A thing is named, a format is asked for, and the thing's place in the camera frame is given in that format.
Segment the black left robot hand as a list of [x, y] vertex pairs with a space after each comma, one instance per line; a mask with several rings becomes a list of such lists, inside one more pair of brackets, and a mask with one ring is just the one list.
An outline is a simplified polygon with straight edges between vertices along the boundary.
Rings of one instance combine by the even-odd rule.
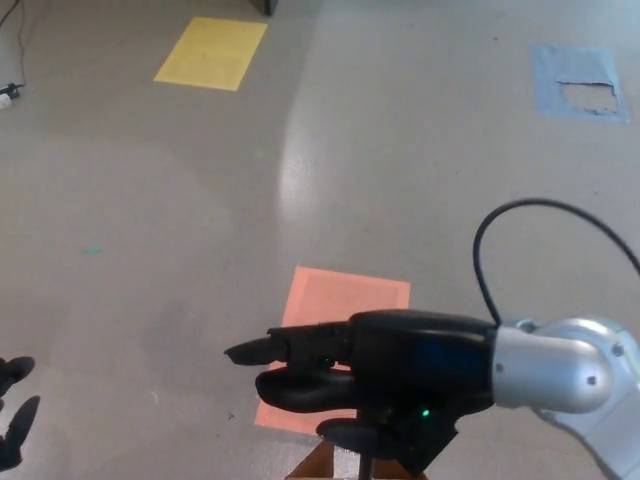
[[[1, 397], [15, 384], [24, 380], [34, 369], [35, 360], [29, 356], [11, 360], [1, 359]], [[28, 398], [16, 411], [6, 434], [1, 436], [1, 471], [15, 469], [22, 462], [21, 448], [33, 426], [41, 397]]]

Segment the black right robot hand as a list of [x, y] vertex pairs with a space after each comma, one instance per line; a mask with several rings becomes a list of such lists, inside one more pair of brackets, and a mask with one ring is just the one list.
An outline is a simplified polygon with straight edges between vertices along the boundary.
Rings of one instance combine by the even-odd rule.
[[368, 459], [422, 474], [455, 438], [457, 421], [493, 403], [496, 326], [418, 310], [364, 311], [348, 320], [270, 329], [226, 350], [236, 365], [279, 363], [259, 374], [267, 405], [298, 414], [353, 410], [317, 434]]

